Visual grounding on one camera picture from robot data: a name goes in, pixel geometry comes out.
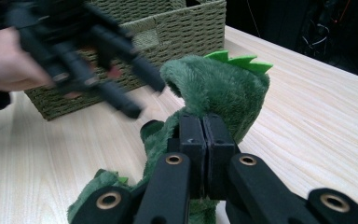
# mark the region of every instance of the bolt hole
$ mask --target bolt hole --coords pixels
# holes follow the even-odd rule
[[[350,210],[348,203],[341,197],[333,194],[323,194],[321,196],[322,203],[330,209],[340,213],[346,213]]]
[[[97,207],[106,210],[116,207],[121,201],[121,195],[116,191],[107,192],[97,200]]]
[[[167,220],[164,217],[154,217],[151,224],[166,224]]]
[[[255,165],[257,163],[255,158],[250,157],[250,156],[240,157],[240,162],[244,165]]]
[[[165,161],[170,165],[177,165],[182,162],[182,157],[180,156],[169,156]]]

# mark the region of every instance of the light wood tabletop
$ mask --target light wood tabletop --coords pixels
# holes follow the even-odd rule
[[[273,63],[263,109],[240,143],[262,158],[288,188],[307,198],[316,188],[358,202],[358,76],[226,28],[231,56]],[[0,223],[67,223],[66,210],[104,168],[130,184],[145,165],[140,128],[183,106],[168,89],[129,93],[145,106],[137,120],[100,103],[45,121],[22,92],[0,111]],[[227,223],[224,205],[218,222]]]

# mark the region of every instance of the black plastic part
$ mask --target black plastic part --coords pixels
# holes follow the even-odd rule
[[[12,3],[6,14],[6,24],[17,29],[37,25],[37,17],[32,13],[34,3]]]
[[[123,223],[133,223],[136,213],[139,210],[139,206],[141,205],[142,199],[145,195],[147,189],[148,182],[143,183],[143,185],[138,186],[131,192],[131,206],[128,210],[127,214],[123,214],[125,216],[125,222]]]
[[[165,82],[159,74],[159,70],[146,59],[136,57],[131,61],[132,72],[140,78],[145,84],[154,91],[162,92],[165,88]]]
[[[108,104],[121,111],[131,119],[139,118],[142,108],[126,96],[124,91],[114,82],[104,82],[94,88],[94,91]]]
[[[179,138],[169,138],[168,139],[168,148],[167,152],[180,152],[180,140]]]
[[[30,52],[31,56],[42,66],[57,59],[48,46],[34,38],[34,34],[30,29],[19,29],[19,33],[22,48]]]
[[[255,223],[288,223],[289,220],[292,223],[318,223],[297,196],[257,156],[235,155],[228,173]]]
[[[322,223],[358,223],[358,203],[333,189],[311,191],[307,207]]]
[[[212,200],[227,198],[229,178],[227,169],[231,158],[236,153],[234,140],[225,122],[215,114],[203,118],[203,127],[208,139],[208,184],[206,191]]]
[[[90,3],[85,3],[83,7],[88,11],[94,23],[101,24],[112,32],[118,33],[127,38],[129,37],[128,30],[121,28],[114,18],[107,16],[105,13],[102,13],[101,10],[96,6],[93,6]]]
[[[180,152],[191,160],[190,198],[204,198],[207,193],[205,192],[207,145],[199,118],[190,115],[179,118],[179,141]]]
[[[115,57],[130,63],[137,55],[132,43],[124,36],[110,32],[101,25],[94,25],[90,29],[93,45],[98,52],[99,65],[105,69],[110,68],[110,61]]]
[[[226,201],[226,213],[230,224],[254,223],[245,208],[239,208],[231,201]]]
[[[37,12],[43,16],[58,16],[70,11],[74,11],[74,8],[81,7],[84,4],[84,0],[35,0],[37,5]]]
[[[51,51],[57,55],[57,62],[61,62],[68,71],[69,79],[71,79],[72,89],[68,91],[89,91],[91,87],[98,85],[98,79],[91,71],[89,64],[76,53],[76,47],[71,42],[61,42],[51,46]],[[95,80],[92,83],[87,83],[89,80]]]
[[[105,193],[114,192],[120,195],[119,203],[109,209],[101,209],[97,201]],[[131,194],[122,188],[105,187],[94,191],[79,208],[72,224],[121,224],[128,223],[128,214],[131,206]]]
[[[190,159],[185,154],[167,153],[161,156],[134,223],[187,223],[189,175]]]

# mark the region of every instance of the human hand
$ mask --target human hand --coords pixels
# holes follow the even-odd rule
[[[21,49],[14,28],[0,30],[0,91],[24,91],[52,86],[48,74]]]

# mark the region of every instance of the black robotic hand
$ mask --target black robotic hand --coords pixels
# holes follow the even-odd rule
[[[35,0],[9,6],[7,25],[20,33],[21,47],[48,72],[60,93],[86,91],[127,117],[136,119],[142,109],[115,82],[101,83],[77,50],[91,46],[98,65],[110,69],[113,59],[131,64],[132,72],[154,91],[162,91],[159,71],[138,54],[131,32],[84,0]]]

